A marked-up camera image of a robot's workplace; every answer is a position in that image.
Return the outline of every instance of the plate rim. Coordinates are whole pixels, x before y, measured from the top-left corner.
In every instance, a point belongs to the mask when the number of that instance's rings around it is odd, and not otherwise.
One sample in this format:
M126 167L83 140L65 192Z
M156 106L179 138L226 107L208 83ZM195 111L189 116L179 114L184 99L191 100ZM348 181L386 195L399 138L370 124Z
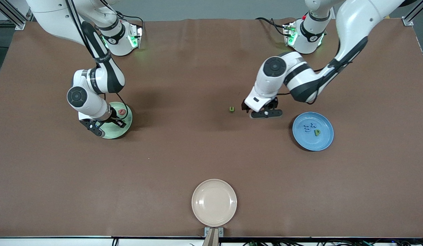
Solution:
M221 224L216 224L216 225L210 225L210 224L206 224L206 223L204 223L201 219L199 219L198 215L197 215L197 214L196 214L196 212L195 212L196 210L194 209L194 200L193 200L193 199L194 199L194 196L195 196L196 192L198 191L198 188L199 188L199 187L201 187L204 183L206 183L206 182L210 182L210 181L223 182L224 184L228 185L228 187L230 187L230 189L231 189L231 191L233 192L234 197L235 197L235 208L234 208L234 212L232 213L232 215L230 216L230 218L229 218L227 221L224 221L223 223L221 223ZM210 227L218 227L218 226L222 226L222 225L224 225L224 224L228 223L228 222L229 222L229 221L230 221L230 220L234 217L234 215L235 215L235 213L236 213L236 210L237 210L237 195L236 195L236 192L234 191L233 187L232 187L229 183L225 182L224 180L222 180L222 179L207 179L207 180L205 180L205 181L201 182L201 184L199 184L199 185L195 188L195 190L194 190L194 192L193 192L193 194L192 194L191 206L192 206L192 211L193 211L193 214L195 215L196 219L198 219L198 220L199 220L199 222L201 222L202 224L205 224L206 226L210 226Z
M299 118L302 118L302 117L304 117L304 116L302 116L302 115L304 115L304 114L315 114L315 115L319 115L319 116L321 116L322 118L324 118L329 124L330 124L330 126L331 126L331 142L325 147L325 148L321 148L321 149L310 149L310 148L306 148L306 147L304 147L301 143L300 143L300 141L298 141L298 139L295 137L295 131L296 131L296 125L295 125L295 122L299 119ZM322 114L320 114L320 113L317 113L317 112L312 112L312 111L309 111L309 112L304 112L304 113L301 113L301 114L299 114L296 118L295 118L295 120L293 121L293 123L292 123L292 135L293 135L293 137L294 137L294 139L297 141L297 143L301 146L301 147L303 147L303 148L305 148L305 149L307 149L307 150L310 150L310 151L322 151L322 150L325 150L326 148L328 148L332 143L333 143L333 139L335 139L335 131L334 131L334 129L333 129L333 125L331 124L331 122L330 122L330 120L328 120L327 119L327 117L325 117L325 116L323 116Z

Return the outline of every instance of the metal stand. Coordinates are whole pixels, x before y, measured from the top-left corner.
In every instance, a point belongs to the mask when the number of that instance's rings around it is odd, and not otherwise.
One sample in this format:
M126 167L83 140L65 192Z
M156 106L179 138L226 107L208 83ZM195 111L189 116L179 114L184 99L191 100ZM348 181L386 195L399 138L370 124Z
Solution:
M205 236L205 240L204 240L204 243L202 244L202 246L218 246L219 245L219 237L224 236L224 228L223 227L205 227L204 231L207 234Z
M0 12L16 25L16 30L23 30L28 20L7 0L0 0Z
M405 17L402 16L402 21L404 26L413 26L413 18L417 16L423 10L423 0L421 0L410 13L408 13Z

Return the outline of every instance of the black circular joint cap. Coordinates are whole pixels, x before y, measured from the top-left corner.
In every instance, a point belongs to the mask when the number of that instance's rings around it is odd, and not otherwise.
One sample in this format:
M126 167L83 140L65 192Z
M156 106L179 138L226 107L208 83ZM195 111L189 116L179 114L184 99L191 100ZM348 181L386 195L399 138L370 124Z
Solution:
M271 57L266 60L263 72L269 77L278 77L286 72L286 62L280 57Z
M80 108L87 100L87 92L84 88L75 86L67 93L67 101L75 108Z

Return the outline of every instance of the brown tabletop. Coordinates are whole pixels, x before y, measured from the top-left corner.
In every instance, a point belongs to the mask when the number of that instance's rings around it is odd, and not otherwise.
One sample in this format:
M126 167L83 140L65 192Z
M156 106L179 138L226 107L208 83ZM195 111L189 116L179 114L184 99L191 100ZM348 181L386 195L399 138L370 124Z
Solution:
M336 53L334 22L327 31L304 56L314 69ZM0 236L202 234L191 196L211 178L237 194L227 236L423 236L423 56L413 28L383 20L314 105L283 96L283 117L250 119L240 103L259 66L286 50L258 20L146 23L142 48L114 57L132 127L106 140L66 101L73 73L94 66L86 49L27 23L0 73ZM324 151L291 136L307 111L333 124Z

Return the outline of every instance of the metal frame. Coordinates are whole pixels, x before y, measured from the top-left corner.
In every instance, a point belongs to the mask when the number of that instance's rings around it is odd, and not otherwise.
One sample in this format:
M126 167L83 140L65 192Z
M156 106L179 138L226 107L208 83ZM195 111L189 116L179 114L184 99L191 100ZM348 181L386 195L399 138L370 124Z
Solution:
M413 18L415 18L423 10L423 0L421 0L410 13L406 16L402 16L404 26L413 26Z
M24 16L19 12L8 0L0 0L0 12L5 15L10 22L16 25L16 30L23 30L25 23L31 18L32 12L28 12L27 16ZM8 24L6 21L0 23L0 25Z

